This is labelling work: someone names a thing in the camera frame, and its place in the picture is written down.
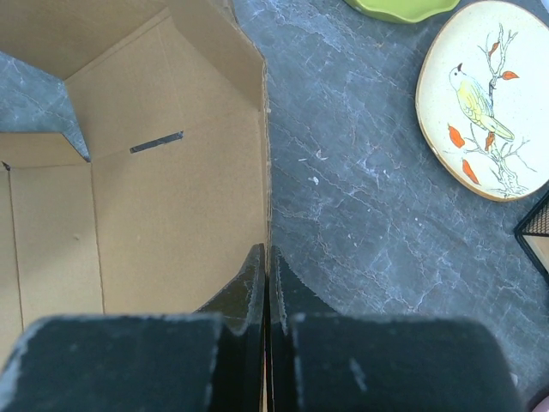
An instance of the bird tail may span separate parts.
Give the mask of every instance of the bird tail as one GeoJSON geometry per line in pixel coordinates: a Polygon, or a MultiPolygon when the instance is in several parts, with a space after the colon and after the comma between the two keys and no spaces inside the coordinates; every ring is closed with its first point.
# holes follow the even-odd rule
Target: bird tail
{"type": "Polygon", "coordinates": [[[505,126],[499,123],[495,118],[491,116],[486,116],[486,118],[484,118],[483,122],[481,123],[483,123],[483,125],[489,131],[497,134],[503,139],[508,140],[510,142],[515,140],[515,135],[511,132],[511,130],[507,129],[505,126]]]}

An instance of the yellow bird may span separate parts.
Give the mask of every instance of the yellow bird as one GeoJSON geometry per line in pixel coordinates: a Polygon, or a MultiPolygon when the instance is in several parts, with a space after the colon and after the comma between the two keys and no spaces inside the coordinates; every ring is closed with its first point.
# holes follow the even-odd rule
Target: yellow bird
{"type": "Polygon", "coordinates": [[[488,93],[473,77],[462,72],[462,64],[449,73],[449,82],[456,91],[457,101],[463,114],[474,124],[489,133],[512,141],[515,135],[494,118],[492,100],[488,93]]]}

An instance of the gray marble surface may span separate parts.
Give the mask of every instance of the gray marble surface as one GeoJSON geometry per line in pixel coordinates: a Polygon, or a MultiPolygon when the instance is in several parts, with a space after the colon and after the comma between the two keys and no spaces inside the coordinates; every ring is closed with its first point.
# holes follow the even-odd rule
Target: gray marble surface
{"type": "MultiPolygon", "coordinates": [[[[549,23],[540,1],[517,3],[549,23]]],[[[525,398],[549,384],[548,289],[512,235],[546,188],[474,195],[417,123],[419,69],[450,14],[400,26],[341,0],[236,7],[268,59],[273,236],[303,282],[345,314],[476,318],[525,398]]],[[[0,130],[62,131],[86,154],[63,84],[5,55],[0,130]]]]}

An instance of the green dish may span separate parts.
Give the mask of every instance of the green dish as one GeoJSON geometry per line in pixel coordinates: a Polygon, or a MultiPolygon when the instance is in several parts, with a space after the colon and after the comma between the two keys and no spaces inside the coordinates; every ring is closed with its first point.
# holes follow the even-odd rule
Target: green dish
{"type": "Polygon", "coordinates": [[[452,10],[460,0],[345,0],[351,7],[391,23],[417,23],[452,10]]]}

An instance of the white plate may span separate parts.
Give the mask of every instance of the white plate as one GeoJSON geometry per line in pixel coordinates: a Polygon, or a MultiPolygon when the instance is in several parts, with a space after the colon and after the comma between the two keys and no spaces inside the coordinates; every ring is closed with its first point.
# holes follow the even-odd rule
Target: white plate
{"type": "Polygon", "coordinates": [[[511,3],[473,3],[435,38],[419,75],[425,139],[467,188],[509,201],[549,180],[549,29],[511,3]]]}

